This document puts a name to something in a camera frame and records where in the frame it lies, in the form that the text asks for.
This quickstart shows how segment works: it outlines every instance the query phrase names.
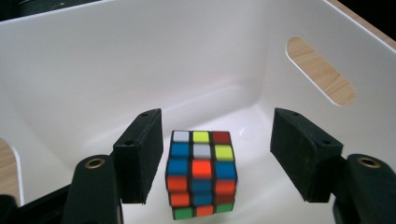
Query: blue sticker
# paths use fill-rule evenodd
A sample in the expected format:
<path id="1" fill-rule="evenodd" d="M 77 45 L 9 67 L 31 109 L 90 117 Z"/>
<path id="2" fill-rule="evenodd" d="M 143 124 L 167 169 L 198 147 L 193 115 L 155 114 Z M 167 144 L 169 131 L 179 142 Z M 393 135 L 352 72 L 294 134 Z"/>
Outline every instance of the blue sticker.
<path id="1" fill-rule="evenodd" d="M 216 176 L 217 179 L 236 179 L 236 171 L 233 162 L 217 161 Z"/>
<path id="2" fill-rule="evenodd" d="M 210 205 L 212 204 L 212 194 L 210 192 L 194 194 L 192 197 L 192 203 L 195 206 Z"/>
<path id="3" fill-rule="evenodd" d="M 168 175 L 187 175 L 187 159 L 170 159 L 168 162 Z"/>
<path id="4" fill-rule="evenodd" d="M 212 180 L 211 179 L 193 179 L 191 181 L 192 192 L 211 192 Z"/>
<path id="5" fill-rule="evenodd" d="M 172 143 L 171 157 L 189 157 L 190 147 L 188 143 Z"/>

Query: rubik's cube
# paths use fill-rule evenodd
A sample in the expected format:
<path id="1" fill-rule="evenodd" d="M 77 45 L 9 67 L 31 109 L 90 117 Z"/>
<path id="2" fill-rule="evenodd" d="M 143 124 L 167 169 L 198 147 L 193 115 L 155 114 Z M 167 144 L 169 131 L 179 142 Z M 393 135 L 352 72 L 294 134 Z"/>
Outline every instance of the rubik's cube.
<path id="1" fill-rule="evenodd" d="M 172 132 L 165 181 L 174 220 L 233 211 L 237 179 L 229 132 Z"/>

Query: wooden surface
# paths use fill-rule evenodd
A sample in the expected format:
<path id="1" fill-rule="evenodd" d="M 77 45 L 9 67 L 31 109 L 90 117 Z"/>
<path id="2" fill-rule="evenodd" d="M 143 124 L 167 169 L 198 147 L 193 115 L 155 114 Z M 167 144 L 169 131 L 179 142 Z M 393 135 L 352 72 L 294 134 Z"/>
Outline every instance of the wooden surface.
<path id="1" fill-rule="evenodd" d="M 287 53 L 335 104 L 352 104 L 355 91 L 349 81 L 303 39 L 291 38 L 287 45 Z"/>
<path id="2" fill-rule="evenodd" d="M 336 0 L 328 0 L 331 4 L 344 11 L 349 17 L 357 21 L 359 24 L 364 26 L 367 30 L 372 32 L 374 35 L 382 39 L 390 47 L 396 49 L 396 42 L 383 34 L 381 31 L 376 29 L 369 22 L 362 19 L 356 13 L 351 11 L 349 8 L 342 5 Z M 353 101 L 353 93 L 348 88 L 345 88 L 346 82 L 337 74 L 334 68 L 326 65 L 325 60 L 320 57 L 313 49 L 311 49 L 304 41 L 294 39 L 290 46 L 290 57 L 297 59 L 303 63 L 303 67 L 307 69 L 310 77 L 317 81 L 318 85 L 323 88 L 324 91 L 329 91 L 329 94 L 333 99 L 340 105 L 347 105 Z M 19 187 L 18 187 L 18 175 L 17 165 L 14 158 L 14 154 L 9 146 L 0 139 L 0 193 L 14 195 L 18 201 L 20 198 Z"/>
<path id="3" fill-rule="evenodd" d="M 18 169 L 14 153 L 6 142 L 0 139 L 0 194 L 15 197 L 20 204 Z"/>
<path id="4" fill-rule="evenodd" d="M 371 32 L 373 35 L 376 35 L 378 38 L 383 40 L 387 45 L 389 45 L 391 48 L 396 49 L 396 41 L 390 38 L 389 36 L 385 35 L 382 33 L 380 30 L 375 28 L 370 22 L 366 21 L 362 17 L 360 17 L 358 14 L 350 10 L 348 7 L 344 6 L 342 3 L 340 3 L 337 0 L 328 0 L 329 3 L 331 3 L 333 6 L 337 7 L 341 11 L 343 11 L 345 14 L 347 14 L 352 20 L 356 21 L 358 24 L 366 28 L 369 32 Z"/>

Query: white plastic bin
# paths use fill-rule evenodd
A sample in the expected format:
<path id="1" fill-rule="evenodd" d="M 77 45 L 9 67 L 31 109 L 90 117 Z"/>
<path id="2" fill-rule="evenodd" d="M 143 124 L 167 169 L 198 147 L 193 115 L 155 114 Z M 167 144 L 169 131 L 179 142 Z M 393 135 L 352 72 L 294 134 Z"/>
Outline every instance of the white plastic bin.
<path id="1" fill-rule="evenodd" d="M 330 102 L 290 61 L 300 36 L 353 85 Z M 0 136 L 21 159 L 26 203 L 70 183 L 141 112 L 163 110 L 164 153 L 146 205 L 125 223 L 173 223 L 164 183 L 173 130 L 227 130 L 238 172 L 231 213 L 190 223 L 333 223 L 305 203 L 269 143 L 275 107 L 396 167 L 396 51 L 325 0 L 115 0 L 0 22 Z"/>

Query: bin handle hole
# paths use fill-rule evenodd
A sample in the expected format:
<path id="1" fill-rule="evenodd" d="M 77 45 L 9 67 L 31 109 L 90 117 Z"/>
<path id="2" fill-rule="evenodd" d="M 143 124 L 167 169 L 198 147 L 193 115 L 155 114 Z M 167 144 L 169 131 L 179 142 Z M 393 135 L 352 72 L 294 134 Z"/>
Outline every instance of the bin handle hole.
<path id="1" fill-rule="evenodd" d="M 350 82 L 320 56 L 302 38 L 292 37 L 287 43 L 289 59 L 335 105 L 350 105 L 355 90 Z"/>

